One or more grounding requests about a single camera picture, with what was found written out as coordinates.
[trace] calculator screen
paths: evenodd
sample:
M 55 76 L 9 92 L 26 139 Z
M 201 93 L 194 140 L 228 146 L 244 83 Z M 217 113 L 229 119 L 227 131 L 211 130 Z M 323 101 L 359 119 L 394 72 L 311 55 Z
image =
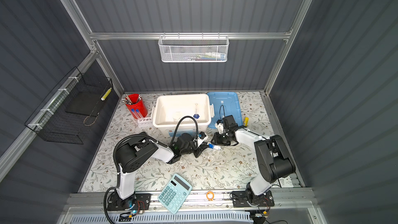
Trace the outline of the calculator screen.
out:
M 186 185 L 180 178 L 174 177 L 174 180 L 176 180 L 179 184 L 181 184 L 181 186 L 184 187 L 186 190 L 189 190 L 189 186 Z

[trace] floral tablecloth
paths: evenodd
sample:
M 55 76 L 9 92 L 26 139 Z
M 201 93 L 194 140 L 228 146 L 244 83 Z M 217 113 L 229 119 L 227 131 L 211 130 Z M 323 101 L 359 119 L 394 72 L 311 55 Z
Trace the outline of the floral tablecloth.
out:
M 161 95 L 165 94 L 142 94 L 149 115 Z M 273 135 L 260 93 L 237 92 L 237 95 L 242 117 L 249 117 L 248 128 L 259 134 Z M 120 102 L 83 182 L 81 192 L 104 192 L 107 188 L 116 186 L 113 148 L 123 137 L 142 131 L 166 144 L 171 141 L 171 138 L 163 137 L 153 126 L 139 128 L 127 107 Z M 210 128 L 207 130 L 210 136 L 215 131 L 216 129 Z M 243 144 L 223 147 L 221 151 L 206 149 L 198 158 L 193 154 L 184 155 L 174 164 L 150 158 L 137 171 L 136 191 L 161 191 L 174 173 L 184 177 L 193 190 L 239 189 L 245 188 L 259 170 L 255 153 Z M 282 187 L 293 187 L 290 177 L 280 179 L 280 182 Z

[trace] gray corrugated wall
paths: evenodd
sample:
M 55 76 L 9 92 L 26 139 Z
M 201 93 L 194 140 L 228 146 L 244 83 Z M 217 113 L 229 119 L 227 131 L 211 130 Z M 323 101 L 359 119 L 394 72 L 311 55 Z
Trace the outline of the gray corrugated wall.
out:
M 227 62 L 165 63 L 154 40 L 99 41 L 126 91 L 264 89 L 283 40 L 231 40 Z
M 59 0 L 0 0 L 0 154 L 44 97 L 89 50 Z M 95 62 L 88 73 L 102 74 Z M 77 192 L 117 103 L 84 145 L 33 140 L 0 182 L 0 223 L 55 223 Z
M 398 221 L 398 0 L 314 0 L 271 100 L 329 223 Z
M 76 0 L 93 32 L 286 32 L 301 0 Z M 156 41 L 99 41 L 125 91 L 263 89 L 283 41 L 232 40 L 226 63 L 163 63 Z

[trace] red pencil holder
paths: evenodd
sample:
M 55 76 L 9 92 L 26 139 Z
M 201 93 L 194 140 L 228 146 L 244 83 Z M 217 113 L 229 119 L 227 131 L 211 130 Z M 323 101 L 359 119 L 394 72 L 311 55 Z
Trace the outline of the red pencil holder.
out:
M 139 96 L 139 94 L 135 93 L 135 94 L 130 94 L 130 95 L 127 96 L 127 97 L 130 98 L 131 102 L 137 102 L 138 96 Z M 132 115 L 135 119 L 137 119 L 137 117 L 135 117 L 135 115 L 132 114 L 132 111 L 133 111 L 132 109 L 134 109 L 134 110 L 137 110 L 137 109 L 138 109 L 138 111 L 140 111 L 140 113 L 142 114 L 142 116 L 143 116 L 144 118 L 148 115 L 148 110 L 147 110 L 147 108 L 145 107 L 144 101 L 142 100 L 142 98 L 141 98 L 141 100 L 140 100 L 138 103 L 133 104 L 133 105 L 126 105 L 126 107 L 128 108 L 128 110 L 130 111 L 131 115 Z

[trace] light blue calculator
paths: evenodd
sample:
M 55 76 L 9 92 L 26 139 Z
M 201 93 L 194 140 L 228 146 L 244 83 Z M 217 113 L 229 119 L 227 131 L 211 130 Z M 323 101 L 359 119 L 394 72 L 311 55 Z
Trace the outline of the light blue calculator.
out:
M 174 174 L 158 196 L 158 200 L 175 214 L 191 192 L 192 186 L 182 177 Z

